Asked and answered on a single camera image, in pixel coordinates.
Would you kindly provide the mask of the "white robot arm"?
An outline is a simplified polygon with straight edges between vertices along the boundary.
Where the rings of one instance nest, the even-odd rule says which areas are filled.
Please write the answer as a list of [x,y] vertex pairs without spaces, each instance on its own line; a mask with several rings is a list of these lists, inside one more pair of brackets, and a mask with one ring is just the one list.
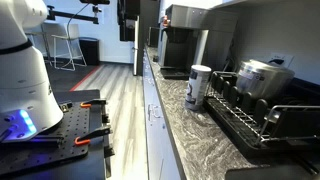
[[0,142],[28,141],[63,118],[42,53],[25,31],[48,15],[43,0],[0,0]]

